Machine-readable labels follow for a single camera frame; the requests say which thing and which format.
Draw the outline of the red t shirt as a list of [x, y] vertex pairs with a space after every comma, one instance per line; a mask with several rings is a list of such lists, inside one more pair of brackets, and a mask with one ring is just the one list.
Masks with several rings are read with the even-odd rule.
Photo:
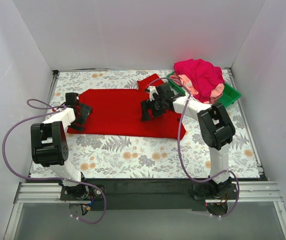
[[83, 131], [68, 128], [69, 134], [120, 135], [177, 139], [180, 114], [169, 111], [151, 121], [141, 121], [141, 102], [149, 98], [145, 88], [153, 74], [138, 81], [137, 89], [89, 89], [79, 96], [81, 103], [93, 108]]

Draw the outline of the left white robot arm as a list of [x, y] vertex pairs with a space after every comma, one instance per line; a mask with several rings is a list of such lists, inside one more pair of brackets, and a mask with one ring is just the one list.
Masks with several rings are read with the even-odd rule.
[[68, 160], [66, 131], [72, 128], [82, 132], [92, 108], [79, 101], [78, 93], [66, 93], [65, 99], [65, 110], [31, 126], [32, 159], [35, 164], [50, 169], [62, 179], [66, 194], [85, 200], [90, 190], [81, 183], [85, 180], [84, 175]]

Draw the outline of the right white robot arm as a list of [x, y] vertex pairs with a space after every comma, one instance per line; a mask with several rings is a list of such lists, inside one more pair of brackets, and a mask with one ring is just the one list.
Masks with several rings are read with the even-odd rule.
[[217, 103], [204, 104], [194, 99], [190, 92], [185, 95], [175, 94], [169, 83], [146, 88], [149, 98], [141, 102], [142, 121], [150, 121], [168, 111], [187, 116], [199, 123], [201, 136], [210, 152], [210, 174], [204, 180], [193, 181], [190, 194], [193, 197], [217, 198], [227, 195], [236, 175], [229, 169], [229, 147], [235, 135], [235, 127], [224, 107]]

